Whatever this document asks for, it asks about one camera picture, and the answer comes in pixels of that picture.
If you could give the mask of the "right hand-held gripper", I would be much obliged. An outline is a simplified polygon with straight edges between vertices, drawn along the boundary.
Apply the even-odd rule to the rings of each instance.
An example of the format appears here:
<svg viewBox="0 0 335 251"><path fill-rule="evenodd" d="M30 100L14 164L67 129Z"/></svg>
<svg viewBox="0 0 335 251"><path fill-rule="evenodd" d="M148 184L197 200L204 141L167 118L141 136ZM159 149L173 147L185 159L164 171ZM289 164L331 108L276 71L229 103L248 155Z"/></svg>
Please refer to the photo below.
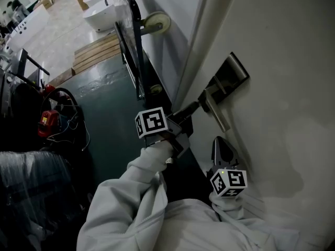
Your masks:
<svg viewBox="0 0 335 251"><path fill-rule="evenodd" d="M226 139L217 136L212 144L213 167L206 172L214 193L223 198L235 198L248 187L247 172L239 170L239 154Z"/></svg>

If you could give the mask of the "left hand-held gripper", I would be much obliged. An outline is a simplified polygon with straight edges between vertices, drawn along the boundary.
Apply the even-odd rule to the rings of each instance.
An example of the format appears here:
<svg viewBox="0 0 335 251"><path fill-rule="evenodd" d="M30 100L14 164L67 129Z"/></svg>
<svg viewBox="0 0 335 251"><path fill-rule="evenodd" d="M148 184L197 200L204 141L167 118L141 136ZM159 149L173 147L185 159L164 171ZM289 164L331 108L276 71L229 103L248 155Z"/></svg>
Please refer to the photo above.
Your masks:
<svg viewBox="0 0 335 251"><path fill-rule="evenodd" d="M141 111L135 118L138 137L144 139L146 147L168 141L174 148L173 157L179 158L190 147L192 114L199 107L199 101L194 101L168 116L164 114L162 107Z"/></svg>

